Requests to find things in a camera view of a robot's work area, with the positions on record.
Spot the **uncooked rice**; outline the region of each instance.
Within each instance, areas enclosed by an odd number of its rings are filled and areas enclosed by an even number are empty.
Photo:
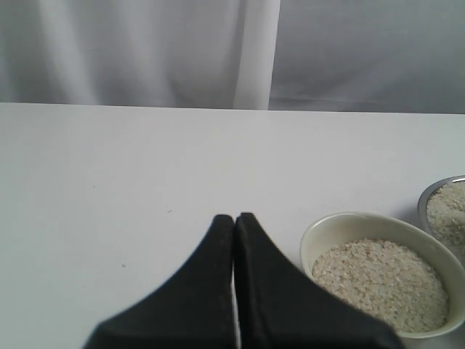
[[[322,254],[312,274],[328,292],[398,332],[428,332],[446,322],[448,294],[441,280],[405,246],[385,240],[349,242]]]
[[[426,212],[433,236],[465,265],[465,182],[442,186]]]

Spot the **metal bowl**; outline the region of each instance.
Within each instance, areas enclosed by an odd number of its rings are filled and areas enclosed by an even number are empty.
[[[428,234],[432,234],[432,229],[429,226],[428,222],[428,201],[429,199],[436,194],[436,192],[444,185],[448,183],[463,182],[465,181],[465,176],[457,176],[445,178],[436,183],[431,184],[426,190],[421,194],[420,199],[418,200],[418,215],[420,216],[420,223],[424,231]]]

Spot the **table surface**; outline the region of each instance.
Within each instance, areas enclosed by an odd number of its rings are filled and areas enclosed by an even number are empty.
[[[0,104],[0,348],[80,348],[218,213],[255,213],[298,266],[324,215],[418,224],[421,192],[465,174],[464,134],[463,116]]]

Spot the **white curtain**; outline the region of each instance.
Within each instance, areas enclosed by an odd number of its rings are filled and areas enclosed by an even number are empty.
[[[1,0],[0,102],[267,109],[280,0]]]

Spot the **gray wall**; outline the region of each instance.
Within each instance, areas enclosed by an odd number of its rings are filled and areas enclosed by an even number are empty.
[[[282,0],[271,109],[465,113],[465,1]]]

